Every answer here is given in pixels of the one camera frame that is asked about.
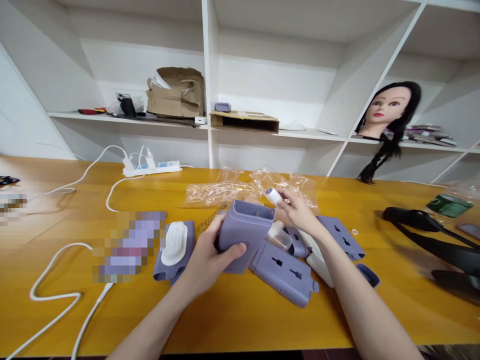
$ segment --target black hair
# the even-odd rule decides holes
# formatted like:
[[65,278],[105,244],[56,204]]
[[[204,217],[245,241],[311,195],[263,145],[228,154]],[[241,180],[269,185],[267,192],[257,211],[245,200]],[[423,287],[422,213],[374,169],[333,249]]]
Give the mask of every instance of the black hair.
[[[393,138],[390,140],[384,133],[380,135],[378,139],[382,144],[380,150],[375,154],[371,162],[365,166],[365,168],[358,175],[358,179],[365,184],[374,184],[373,177],[375,171],[381,167],[384,162],[390,160],[392,156],[400,157],[402,155],[402,149],[399,146],[400,141],[404,137],[404,131],[407,127],[407,124],[412,120],[414,112],[419,105],[420,99],[422,98],[422,89],[420,86],[413,81],[402,81],[402,82],[393,82],[387,86],[382,87],[378,90],[373,98],[375,99],[380,93],[383,93],[385,90],[391,88],[404,87],[410,89],[411,96],[410,101],[405,107],[403,114],[396,120],[392,121],[386,128],[393,132]],[[356,132],[358,133],[360,129],[365,124],[365,115],[367,111],[361,117],[360,122],[356,127]]]

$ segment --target power strip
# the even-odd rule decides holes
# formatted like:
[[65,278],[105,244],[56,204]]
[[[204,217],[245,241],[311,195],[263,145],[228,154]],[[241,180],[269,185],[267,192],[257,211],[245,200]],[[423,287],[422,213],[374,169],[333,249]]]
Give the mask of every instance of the power strip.
[[162,161],[156,162],[156,168],[153,170],[149,169],[148,164],[141,163],[137,165],[134,170],[128,170],[126,167],[123,168],[123,175],[127,178],[141,176],[141,175],[151,175],[151,174],[160,174],[160,173],[174,173],[182,171],[180,167],[180,161]]

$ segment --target cardboard box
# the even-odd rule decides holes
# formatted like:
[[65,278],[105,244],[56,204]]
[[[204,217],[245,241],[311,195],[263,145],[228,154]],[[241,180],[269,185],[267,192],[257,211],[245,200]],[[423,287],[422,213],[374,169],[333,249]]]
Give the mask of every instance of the cardboard box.
[[156,72],[171,89],[151,87],[148,79],[148,112],[166,117],[204,116],[205,81],[200,71],[193,68],[161,67]]
[[280,122],[277,118],[261,112],[250,111],[212,111],[211,126],[224,129],[248,130],[262,133],[279,133]]

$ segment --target outlet hole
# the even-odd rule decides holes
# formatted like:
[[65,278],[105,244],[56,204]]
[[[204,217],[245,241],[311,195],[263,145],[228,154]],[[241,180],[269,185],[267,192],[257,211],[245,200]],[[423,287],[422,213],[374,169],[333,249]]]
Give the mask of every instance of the outlet hole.
[[292,273],[294,273],[297,278],[299,278],[300,280],[302,280],[302,274],[301,274],[301,273],[299,273],[298,271],[294,271],[294,270],[292,270],[292,269],[290,269],[290,271],[291,271]]
[[272,259],[273,261],[275,261],[278,266],[282,266],[282,265],[284,264],[283,261],[277,260],[277,259],[274,258],[274,257],[272,257],[271,259]]

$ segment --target green container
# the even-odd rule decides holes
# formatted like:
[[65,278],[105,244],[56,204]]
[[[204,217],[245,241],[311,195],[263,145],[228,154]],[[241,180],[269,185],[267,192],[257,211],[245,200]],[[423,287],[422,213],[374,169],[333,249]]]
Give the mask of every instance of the green container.
[[447,218],[456,218],[472,206],[471,202],[446,194],[438,195],[426,205],[430,210]]

